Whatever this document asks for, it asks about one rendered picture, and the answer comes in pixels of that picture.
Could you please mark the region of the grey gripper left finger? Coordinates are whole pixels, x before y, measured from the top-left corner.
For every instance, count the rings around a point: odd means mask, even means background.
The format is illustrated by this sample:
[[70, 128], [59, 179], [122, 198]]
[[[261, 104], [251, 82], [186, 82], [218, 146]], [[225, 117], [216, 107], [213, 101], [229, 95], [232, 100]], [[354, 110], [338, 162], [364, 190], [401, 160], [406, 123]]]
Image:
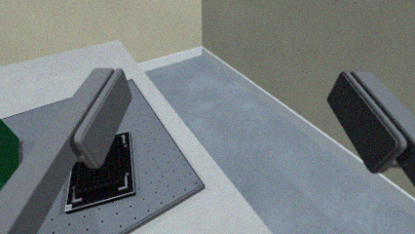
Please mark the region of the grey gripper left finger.
[[121, 68], [95, 68], [0, 191], [0, 234], [37, 234], [76, 162], [102, 166], [132, 100]]

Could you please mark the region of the grey flat base plate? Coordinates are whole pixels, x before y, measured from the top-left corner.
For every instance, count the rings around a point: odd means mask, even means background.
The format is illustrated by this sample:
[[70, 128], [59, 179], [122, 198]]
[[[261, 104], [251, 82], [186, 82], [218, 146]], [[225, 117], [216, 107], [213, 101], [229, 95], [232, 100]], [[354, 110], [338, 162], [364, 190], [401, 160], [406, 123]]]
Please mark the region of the grey flat base plate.
[[[134, 80], [127, 81], [132, 100], [117, 134], [131, 132], [136, 195], [67, 214], [69, 174], [37, 234], [129, 234], [205, 189]], [[19, 165], [70, 99], [1, 119], [19, 138]]]

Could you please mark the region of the black well plate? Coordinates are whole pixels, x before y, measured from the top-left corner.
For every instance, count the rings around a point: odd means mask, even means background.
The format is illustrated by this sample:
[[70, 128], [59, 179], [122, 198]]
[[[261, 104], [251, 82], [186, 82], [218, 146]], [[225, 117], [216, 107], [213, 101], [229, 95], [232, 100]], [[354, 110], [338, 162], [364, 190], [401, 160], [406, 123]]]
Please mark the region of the black well plate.
[[103, 165], [90, 169], [78, 162], [75, 199], [85, 198], [125, 186], [123, 138], [116, 135]]

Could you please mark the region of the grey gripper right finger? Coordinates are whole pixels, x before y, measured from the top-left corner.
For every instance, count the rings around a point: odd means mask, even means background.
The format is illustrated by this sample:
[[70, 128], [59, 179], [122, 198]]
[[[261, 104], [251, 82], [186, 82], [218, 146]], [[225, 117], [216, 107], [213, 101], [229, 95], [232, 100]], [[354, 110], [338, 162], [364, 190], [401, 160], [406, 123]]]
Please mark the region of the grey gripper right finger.
[[402, 168], [415, 186], [415, 116], [372, 72], [341, 72], [327, 102], [371, 173]]

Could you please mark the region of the green returns bin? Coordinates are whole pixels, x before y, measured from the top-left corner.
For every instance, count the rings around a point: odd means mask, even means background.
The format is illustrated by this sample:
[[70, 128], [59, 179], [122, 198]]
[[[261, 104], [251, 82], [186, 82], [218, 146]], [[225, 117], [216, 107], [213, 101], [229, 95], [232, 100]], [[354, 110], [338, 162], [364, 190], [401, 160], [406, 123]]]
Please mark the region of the green returns bin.
[[0, 119], [0, 190], [19, 167], [19, 138]]

